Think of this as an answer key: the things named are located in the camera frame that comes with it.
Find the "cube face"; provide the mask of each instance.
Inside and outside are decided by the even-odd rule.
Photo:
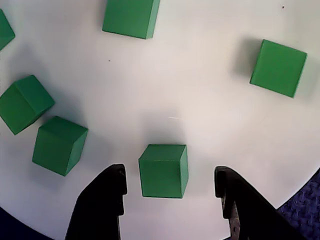
[[[0,117],[16,135],[54,104],[55,101],[36,77],[28,76],[14,82],[0,97]]]
[[[152,38],[160,0],[108,0],[102,30],[136,38]]]
[[[87,128],[55,116],[39,128],[32,161],[66,176],[79,162],[87,134]]]
[[[35,142],[33,162],[62,176],[67,175],[73,145],[39,129]]]
[[[182,198],[187,187],[186,145],[149,145],[139,159],[142,195]]]
[[[16,37],[4,11],[0,9],[0,51]]]
[[[305,52],[263,40],[250,83],[293,98],[306,59]]]

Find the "white table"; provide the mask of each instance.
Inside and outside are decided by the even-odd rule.
[[[0,0],[16,33],[0,53],[0,94],[34,74],[56,101],[17,136],[0,120],[0,206],[11,215],[62,240],[82,189],[124,163],[123,240],[220,240],[229,227],[215,166],[237,170],[276,208],[319,168],[320,1],[161,0],[149,40],[102,32],[105,6]],[[249,84],[262,39],[309,53],[294,99]],[[90,130],[66,177],[32,163],[53,115]],[[187,144],[183,199],[142,197],[138,158],[150,143]]]

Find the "green block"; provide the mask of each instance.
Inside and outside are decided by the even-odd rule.
[[[88,129],[55,116],[38,130],[32,161],[66,176],[79,162]]]
[[[184,196],[189,178],[186,145],[150,144],[139,158],[139,168],[144,197]]]
[[[0,97],[0,117],[17,135],[33,124],[55,101],[33,75],[14,82]]]
[[[293,98],[306,59],[303,51],[263,40],[250,83]]]
[[[0,9],[0,51],[16,37],[4,11]]]
[[[102,30],[141,39],[152,38],[160,0],[108,0]]]

